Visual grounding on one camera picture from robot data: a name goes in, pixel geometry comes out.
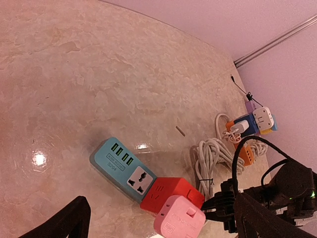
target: pink wall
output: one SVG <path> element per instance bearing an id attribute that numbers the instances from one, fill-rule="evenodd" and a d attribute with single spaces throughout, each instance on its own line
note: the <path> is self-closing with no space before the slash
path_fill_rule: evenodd
<path id="1" fill-rule="evenodd" d="M 317 12 L 316 0 L 104 0 L 172 25 L 234 60 Z"/>
<path id="2" fill-rule="evenodd" d="M 238 69 L 247 90 L 275 114 L 267 139 L 317 172 L 317 24 Z M 268 151 L 269 164 L 282 158 Z"/>

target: label on power strip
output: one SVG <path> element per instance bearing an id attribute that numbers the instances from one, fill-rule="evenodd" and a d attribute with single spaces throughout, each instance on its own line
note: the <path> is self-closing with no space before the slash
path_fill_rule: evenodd
<path id="1" fill-rule="evenodd" d="M 118 161 L 115 159 L 114 156 L 112 156 L 111 154 L 107 154 L 106 156 L 111 162 L 114 163 L 114 165 L 116 165 L 121 171 L 125 170 L 125 167 Z"/>

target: marble floor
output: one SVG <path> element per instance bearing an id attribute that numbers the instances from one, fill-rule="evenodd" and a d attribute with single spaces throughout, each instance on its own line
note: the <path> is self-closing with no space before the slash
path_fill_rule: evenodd
<path id="1" fill-rule="evenodd" d="M 157 176 L 195 184 L 193 148 L 215 137 L 216 114 L 246 112 L 230 56 L 97 0 L 1 0 L 0 16 L 0 236 L 22 235 L 83 195 L 89 237 L 159 237 L 89 156 L 115 136 Z M 266 169 L 258 159 L 241 188 Z M 229 176 L 218 166 L 215 189 Z M 200 235 L 234 236 L 216 222 Z"/>

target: pink power strip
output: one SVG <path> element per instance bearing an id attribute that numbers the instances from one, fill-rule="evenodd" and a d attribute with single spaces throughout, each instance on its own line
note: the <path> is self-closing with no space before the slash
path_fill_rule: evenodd
<path id="1" fill-rule="evenodd" d="M 205 214 L 185 197 L 167 199 L 154 220 L 154 230 L 165 238 L 196 238 L 203 228 Z"/>

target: red power strip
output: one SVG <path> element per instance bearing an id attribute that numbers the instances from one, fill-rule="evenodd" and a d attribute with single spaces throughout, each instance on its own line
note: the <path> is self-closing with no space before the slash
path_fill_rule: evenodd
<path id="1" fill-rule="evenodd" d="M 205 197 L 184 178 L 160 177 L 155 180 L 140 204 L 141 209 L 157 214 L 172 195 L 182 195 L 199 209 Z"/>

